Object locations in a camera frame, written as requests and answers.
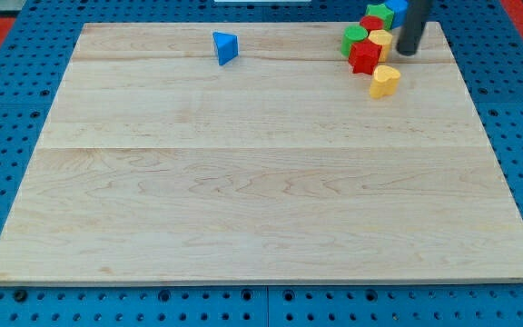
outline black cylinder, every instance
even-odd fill
[[[400,29],[397,41],[397,52],[401,55],[414,55],[419,48],[419,42],[427,18],[431,12],[433,0],[410,0],[403,26]]]

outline blue pegboard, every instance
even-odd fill
[[[28,0],[0,50],[0,232],[85,22],[356,21],[367,3]],[[496,1],[436,0],[431,19],[442,24],[523,215],[523,41]],[[523,325],[523,285],[0,288],[0,326],[312,324]]]

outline yellow arch block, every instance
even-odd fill
[[[393,67],[381,64],[375,68],[370,82],[369,94],[375,99],[384,95],[393,95],[399,85],[400,71]]]
[[[390,51],[390,43],[392,42],[392,34],[385,30],[370,31],[369,40],[375,45],[382,46],[379,63],[386,62]]]

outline wood grain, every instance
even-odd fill
[[[523,222],[439,25],[391,51],[399,90],[373,100],[347,24],[86,25],[0,285],[523,282]],[[240,37],[224,67],[213,30]]]

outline blue star block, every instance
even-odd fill
[[[395,17],[392,19],[392,25],[390,28],[393,29],[403,25],[405,14],[407,13],[407,7],[409,6],[407,0],[387,0],[385,5],[395,12]]]
[[[221,32],[213,32],[213,42],[215,43],[215,55],[219,60],[219,65],[227,64],[238,54],[237,36]]]

